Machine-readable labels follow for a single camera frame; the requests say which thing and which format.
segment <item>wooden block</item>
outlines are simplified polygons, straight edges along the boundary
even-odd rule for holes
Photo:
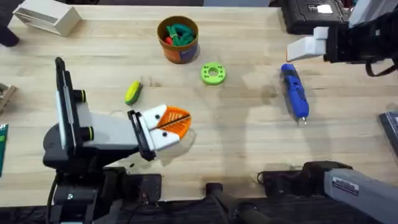
[[[53,0],[26,0],[13,13],[27,26],[62,36],[81,19],[74,7]]]
[[[2,109],[6,106],[15,90],[16,87],[13,85],[7,86],[0,83],[0,111],[2,111]]]

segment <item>white label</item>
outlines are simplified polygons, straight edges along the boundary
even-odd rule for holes
[[[354,184],[350,181],[343,180],[338,177],[333,177],[332,178],[332,184],[334,187],[344,190],[345,192],[348,192],[350,194],[353,194],[355,196],[359,195],[359,185]]]
[[[324,14],[332,14],[333,13],[330,5],[328,5],[328,4],[317,6],[317,8],[318,8],[319,13],[324,13]]]

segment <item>white cardboard box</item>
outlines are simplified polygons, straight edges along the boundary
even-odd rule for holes
[[[26,0],[13,13],[27,26],[62,36],[81,19],[74,7],[53,0]]]

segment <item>label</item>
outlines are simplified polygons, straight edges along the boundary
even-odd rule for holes
[[[328,4],[307,4],[308,10],[310,12],[317,12],[322,14],[332,14],[333,10]]]
[[[310,12],[318,12],[318,5],[316,4],[309,4],[307,7]]]
[[[338,189],[344,190],[352,195],[358,196],[359,195],[359,185],[353,184],[350,181],[343,180],[338,177],[332,178],[333,186],[337,187]]]
[[[193,57],[195,56],[197,50],[198,50],[198,44],[196,43],[191,48],[181,51],[180,52],[181,61],[183,61],[183,62],[191,61],[193,59]]]

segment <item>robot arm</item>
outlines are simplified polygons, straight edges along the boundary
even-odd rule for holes
[[[190,114],[166,105],[129,111],[128,119],[91,113],[85,91],[73,89],[63,60],[55,63],[58,123],[44,137],[43,163],[57,172],[47,223],[116,223],[122,200],[158,201],[160,174],[129,175],[124,167],[105,166],[138,152],[153,160],[158,150],[184,137]]]
[[[382,223],[393,224],[398,220],[398,187],[339,162],[306,162],[301,171],[263,172],[262,179],[268,197],[325,195]]]
[[[86,173],[136,152],[151,161],[156,151],[178,143],[187,133],[190,114],[171,106],[129,111],[128,119],[91,113],[86,92],[73,89],[61,58],[55,62],[58,124],[44,139],[46,166],[66,173]]]
[[[365,63],[369,76],[387,75],[398,68],[397,0],[359,1],[349,24],[317,27],[312,37],[304,37],[287,47],[288,62],[324,56],[330,63]],[[374,74],[371,64],[390,58],[394,65]]]

